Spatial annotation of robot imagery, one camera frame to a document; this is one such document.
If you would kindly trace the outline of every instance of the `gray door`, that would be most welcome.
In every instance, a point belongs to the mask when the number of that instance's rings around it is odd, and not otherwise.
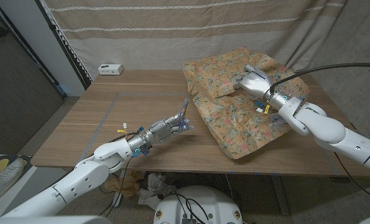
[[[0,154],[17,153],[62,103],[14,36],[1,37]]]

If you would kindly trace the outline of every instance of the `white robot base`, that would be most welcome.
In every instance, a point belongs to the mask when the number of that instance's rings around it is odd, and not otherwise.
[[[243,223],[239,207],[231,198],[219,190],[194,185],[178,189],[177,194],[178,197],[171,194],[159,203],[154,214],[154,224],[196,223],[195,217],[191,218],[186,200],[182,196],[188,199],[190,209],[204,223]],[[208,220],[200,206],[190,199],[194,199],[200,204],[208,216]]]

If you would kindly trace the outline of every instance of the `wooden table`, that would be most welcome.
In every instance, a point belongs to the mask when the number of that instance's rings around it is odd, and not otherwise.
[[[311,88],[308,101],[354,130],[316,81],[305,75]],[[89,156],[98,146],[118,136],[127,123],[129,131],[178,113],[187,94],[182,71],[124,71],[120,76],[98,76],[55,131],[32,158],[39,167],[73,167],[80,156]],[[134,158],[128,169],[172,172],[234,174],[346,175],[335,155],[320,149],[311,135],[289,131],[256,152],[238,160],[220,149],[191,101],[186,117],[195,130],[154,145],[147,156]],[[370,170],[341,156],[355,176],[370,176]]]

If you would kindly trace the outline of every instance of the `small white box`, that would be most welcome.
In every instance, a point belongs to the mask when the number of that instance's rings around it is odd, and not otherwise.
[[[101,75],[119,75],[123,71],[120,64],[102,64],[98,68]]]

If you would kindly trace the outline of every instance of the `floral fabric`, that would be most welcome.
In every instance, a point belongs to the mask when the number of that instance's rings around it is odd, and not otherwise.
[[[232,159],[246,156],[291,130],[278,114],[257,112],[256,101],[233,89],[246,63],[266,72],[273,82],[294,74],[266,54],[242,47],[183,64],[189,91],[194,86],[193,101],[198,112],[224,153]],[[310,93],[300,78],[282,83],[278,88],[301,100]]]

